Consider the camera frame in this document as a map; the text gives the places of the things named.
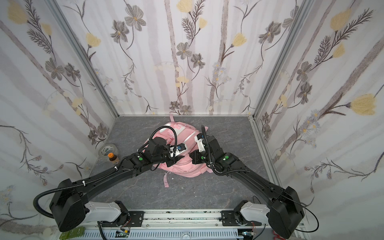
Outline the pink student backpack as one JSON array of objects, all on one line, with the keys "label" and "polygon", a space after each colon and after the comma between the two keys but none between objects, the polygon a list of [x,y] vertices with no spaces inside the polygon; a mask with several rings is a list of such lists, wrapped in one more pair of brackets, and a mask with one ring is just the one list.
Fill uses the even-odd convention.
[{"label": "pink student backpack", "polygon": [[173,166],[168,168],[166,163],[160,163],[154,164],[153,167],[164,170],[167,173],[173,173],[186,178],[194,178],[205,172],[212,173],[213,171],[207,166],[206,163],[193,165],[192,159],[190,158],[190,153],[195,150],[199,150],[194,138],[201,132],[189,124],[176,122],[172,114],[170,114],[170,122],[166,125],[173,128],[174,132],[170,129],[164,128],[156,132],[154,137],[160,137],[166,140],[167,143],[171,145],[171,149],[173,149],[173,145],[175,143],[174,134],[177,134],[178,145],[184,143],[187,146],[187,150],[180,154],[183,155],[184,158],[179,160]]}]

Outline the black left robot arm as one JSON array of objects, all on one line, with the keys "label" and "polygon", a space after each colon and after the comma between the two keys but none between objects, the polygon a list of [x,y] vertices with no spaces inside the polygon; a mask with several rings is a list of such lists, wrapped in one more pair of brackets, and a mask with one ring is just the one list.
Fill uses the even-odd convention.
[{"label": "black left robot arm", "polygon": [[173,142],[151,134],[137,152],[124,157],[113,168],[75,182],[64,180],[57,188],[38,194],[33,200],[34,208],[41,215],[54,219],[61,232],[84,223],[93,214],[90,201],[100,193],[146,171],[154,171],[162,163],[173,165],[183,158],[181,153],[187,147],[178,142],[176,130],[164,126],[157,128],[155,133],[162,129],[171,130]]}]

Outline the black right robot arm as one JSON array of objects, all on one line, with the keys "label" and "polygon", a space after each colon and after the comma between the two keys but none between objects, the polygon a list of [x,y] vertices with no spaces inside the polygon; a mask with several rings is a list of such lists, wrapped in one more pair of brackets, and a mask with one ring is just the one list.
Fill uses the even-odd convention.
[{"label": "black right robot arm", "polygon": [[249,222],[268,224],[278,235],[287,239],[298,230],[305,217],[305,207],[298,193],[291,187],[282,188],[248,168],[237,156],[225,153],[213,136],[208,136],[205,126],[196,138],[199,149],[190,154],[193,160],[205,164],[217,176],[227,176],[246,186],[264,202],[262,215],[251,207],[250,202],[240,206],[238,212]]}]

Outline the white tape roll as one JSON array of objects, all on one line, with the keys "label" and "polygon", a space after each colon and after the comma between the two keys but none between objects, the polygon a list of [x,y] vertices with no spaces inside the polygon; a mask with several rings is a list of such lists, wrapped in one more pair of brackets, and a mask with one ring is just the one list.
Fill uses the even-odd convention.
[{"label": "white tape roll", "polygon": [[98,151],[98,156],[102,160],[109,160],[108,154],[113,153],[114,155],[119,155],[119,150],[114,144],[105,144]]}]

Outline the green connector block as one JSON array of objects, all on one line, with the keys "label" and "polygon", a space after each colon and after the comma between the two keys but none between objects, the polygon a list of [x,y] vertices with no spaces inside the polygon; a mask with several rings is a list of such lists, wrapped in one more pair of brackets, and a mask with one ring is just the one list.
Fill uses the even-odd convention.
[{"label": "green connector block", "polygon": [[59,240],[69,240],[81,237],[85,233],[85,230],[85,227],[76,227],[70,231],[61,233],[61,235],[59,236]]}]

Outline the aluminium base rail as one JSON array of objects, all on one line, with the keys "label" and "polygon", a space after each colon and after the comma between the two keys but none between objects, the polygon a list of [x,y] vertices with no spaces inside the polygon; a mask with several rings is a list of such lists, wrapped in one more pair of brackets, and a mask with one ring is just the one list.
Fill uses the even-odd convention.
[{"label": "aluminium base rail", "polygon": [[70,240],[282,240],[268,224],[224,226],[222,211],[133,210],[142,215],[141,226],[101,227],[85,223],[83,236]]}]

